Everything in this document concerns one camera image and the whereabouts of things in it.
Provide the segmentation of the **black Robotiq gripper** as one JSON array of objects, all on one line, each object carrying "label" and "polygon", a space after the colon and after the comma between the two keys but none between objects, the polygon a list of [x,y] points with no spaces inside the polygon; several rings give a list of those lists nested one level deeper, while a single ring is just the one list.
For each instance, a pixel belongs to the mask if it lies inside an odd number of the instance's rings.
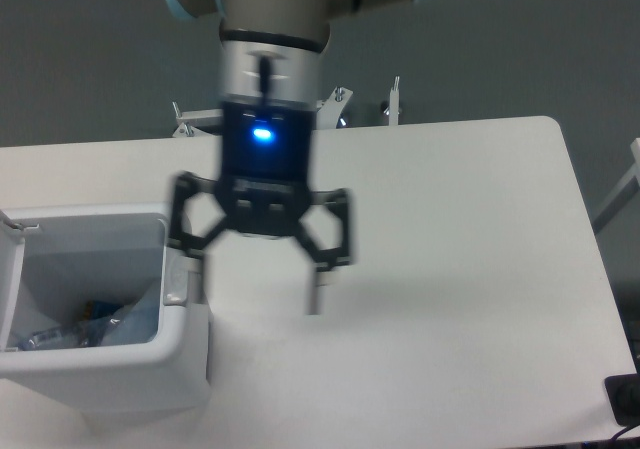
[{"label": "black Robotiq gripper", "polygon": [[[167,247],[196,263],[204,276],[206,250],[226,230],[271,237],[294,236],[313,264],[306,313],[321,312],[321,289],[338,267],[352,265],[351,192],[317,191],[308,185],[316,113],[278,106],[225,102],[221,169],[217,181],[192,172],[173,182]],[[222,215],[203,235],[185,229],[187,203],[204,194]],[[321,207],[340,224],[339,244],[321,248],[301,218]]]}]

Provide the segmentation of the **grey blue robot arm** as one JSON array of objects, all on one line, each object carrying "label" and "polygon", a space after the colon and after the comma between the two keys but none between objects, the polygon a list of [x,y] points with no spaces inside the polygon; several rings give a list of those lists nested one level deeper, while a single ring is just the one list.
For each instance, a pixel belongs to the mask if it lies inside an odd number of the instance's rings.
[{"label": "grey blue robot arm", "polygon": [[314,266],[307,310],[317,314],[325,275],[352,263],[351,195],[309,186],[321,56],[333,18],[419,0],[167,0],[180,17],[219,14],[221,107],[178,114],[221,138],[219,175],[173,182],[168,244],[199,260],[221,234],[292,238]]}]

